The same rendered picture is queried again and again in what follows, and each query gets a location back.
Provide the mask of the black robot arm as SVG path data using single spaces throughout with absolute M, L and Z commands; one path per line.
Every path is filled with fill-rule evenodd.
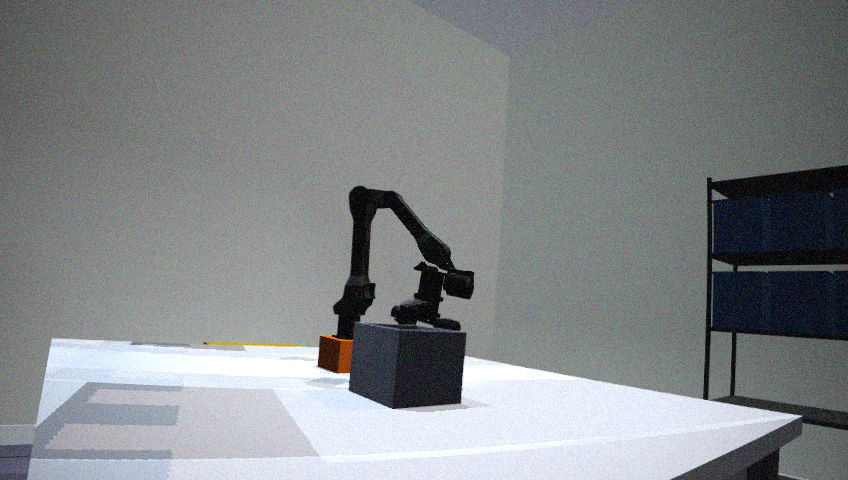
M 360 316 L 365 315 L 375 299 L 375 283 L 370 283 L 368 269 L 371 222 L 377 208 L 391 208 L 415 238 L 425 260 L 439 269 L 448 271 L 438 272 L 437 267 L 421 262 L 414 267 L 414 270 L 422 271 L 419 290 L 441 293 L 443 286 L 449 296 L 471 299 L 474 291 L 474 272 L 455 269 L 450 258 L 450 248 L 426 228 L 400 194 L 395 191 L 367 189 L 359 185 L 350 190 L 348 199 L 353 218 L 350 276 L 344 286 L 341 300 L 333 307 L 334 313 L 339 314 L 339 320 L 337 335 L 332 337 L 353 340 L 354 322 L 360 322 Z M 414 299 L 400 304 L 400 317 L 409 321 L 431 318 L 431 315 L 431 298 L 426 297 L 426 300 L 423 300 L 419 293 L 415 294 Z

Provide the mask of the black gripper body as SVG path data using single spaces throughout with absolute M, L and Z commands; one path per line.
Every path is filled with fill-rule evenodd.
M 441 297 L 441 293 L 431 293 L 418 289 L 418 293 L 420 294 L 420 298 L 426 300 L 426 297 L 430 297 L 432 301 L 432 315 L 431 318 L 418 319 L 417 321 L 432 325 L 433 328 L 444 329 L 450 331 L 460 331 L 461 325 L 459 322 L 451 320 L 451 319 L 437 319 L 440 318 L 441 314 L 438 313 L 439 303 L 443 302 Z M 400 306 L 394 306 L 391 310 L 391 317 L 394 317 L 401 321 L 409 321 L 406 318 L 400 317 Z M 429 320 L 429 321 L 427 321 Z

